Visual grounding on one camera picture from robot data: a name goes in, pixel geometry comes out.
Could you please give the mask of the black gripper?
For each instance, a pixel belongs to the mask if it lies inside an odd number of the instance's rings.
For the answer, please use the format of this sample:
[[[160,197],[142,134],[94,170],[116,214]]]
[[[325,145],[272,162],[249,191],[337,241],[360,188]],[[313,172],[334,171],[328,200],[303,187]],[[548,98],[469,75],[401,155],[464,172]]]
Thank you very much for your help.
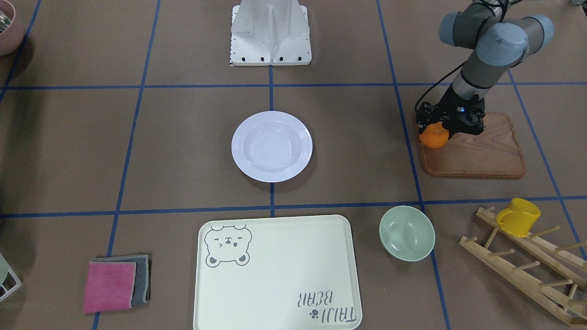
[[[450,86],[436,106],[429,102],[422,102],[417,106],[417,133],[423,134],[428,126],[442,121],[443,128],[449,132],[448,140],[457,133],[482,134],[486,128],[483,122],[486,116],[485,108],[485,100],[477,94],[467,100]]]

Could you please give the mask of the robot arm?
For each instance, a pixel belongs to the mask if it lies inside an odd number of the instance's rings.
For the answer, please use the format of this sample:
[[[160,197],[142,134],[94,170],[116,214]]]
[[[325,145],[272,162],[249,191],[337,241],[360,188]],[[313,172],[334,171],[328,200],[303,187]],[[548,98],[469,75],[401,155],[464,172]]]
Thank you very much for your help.
[[[447,14],[439,27],[440,40],[472,50],[458,74],[435,105],[415,105],[418,134],[438,129],[443,140],[457,133],[479,135],[485,130],[485,98],[505,72],[536,54],[554,36],[551,19],[543,15],[509,20],[510,0],[474,0],[464,11]]]

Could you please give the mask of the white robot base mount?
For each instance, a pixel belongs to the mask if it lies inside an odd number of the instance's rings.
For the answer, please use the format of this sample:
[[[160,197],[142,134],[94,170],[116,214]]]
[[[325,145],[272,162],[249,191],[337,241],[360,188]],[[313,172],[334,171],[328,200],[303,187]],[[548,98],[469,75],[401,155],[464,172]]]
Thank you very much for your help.
[[[304,66],[312,62],[308,9],[297,0],[242,0],[232,8],[229,63]]]

